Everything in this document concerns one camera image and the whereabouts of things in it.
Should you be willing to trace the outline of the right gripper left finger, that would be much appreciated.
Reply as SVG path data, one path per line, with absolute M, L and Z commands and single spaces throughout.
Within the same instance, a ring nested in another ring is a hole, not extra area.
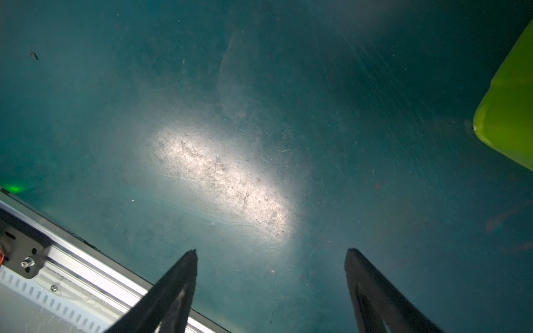
M 184 333 L 197 284 L 198 257 L 187 251 L 108 332 Z

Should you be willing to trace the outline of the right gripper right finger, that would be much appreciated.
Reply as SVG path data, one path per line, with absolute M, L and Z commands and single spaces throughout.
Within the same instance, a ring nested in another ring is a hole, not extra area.
M 359 332 L 441 332 L 357 249 L 344 270 Z

